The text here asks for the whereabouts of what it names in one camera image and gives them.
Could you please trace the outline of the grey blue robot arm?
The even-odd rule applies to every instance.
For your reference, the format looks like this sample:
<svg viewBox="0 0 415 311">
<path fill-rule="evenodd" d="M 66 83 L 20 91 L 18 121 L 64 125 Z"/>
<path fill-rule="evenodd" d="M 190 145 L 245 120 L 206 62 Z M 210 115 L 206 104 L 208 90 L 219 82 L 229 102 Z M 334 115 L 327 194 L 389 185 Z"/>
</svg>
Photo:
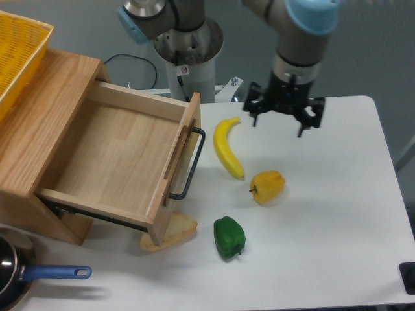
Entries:
<svg viewBox="0 0 415 311">
<path fill-rule="evenodd" d="M 338 25 L 340 1 L 245 1 L 279 36 L 268 86 L 251 83 L 243 109 L 251 117 L 275 111 L 292 115 L 300 130 L 319 128 L 322 97 L 310 98 L 331 34 Z M 214 76 L 203 66 L 214 66 L 223 44 L 219 25 L 206 16 L 203 1 L 125 1 L 117 15 L 131 39 L 152 42 L 169 70 L 174 98 L 192 93 L 214 98 Z"/>
</svg>

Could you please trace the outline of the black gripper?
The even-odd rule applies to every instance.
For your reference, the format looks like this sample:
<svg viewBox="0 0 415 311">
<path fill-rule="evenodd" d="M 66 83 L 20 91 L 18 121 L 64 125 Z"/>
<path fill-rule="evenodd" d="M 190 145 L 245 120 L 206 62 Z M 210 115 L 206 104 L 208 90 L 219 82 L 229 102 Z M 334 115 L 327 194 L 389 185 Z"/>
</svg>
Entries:
<svg viewBox="0 0 415 311">
<path fill-rule="evenodd" d="M 256 127 L 257 118 L 262 113 L 275 111 L 294 115 L 300 123 L 297 134 L 300 138 L 305 130 L 319 128 L 322 122 L 326 98 L 309 98 L 313 84 L 314 80 L 298 84 L 296 75 L 291 75 L 286 82 L 271 73 L 266 91 L 256 82 L 250 83 L 243 111 L 253 118 L 253 127 Z"/>
</svg>

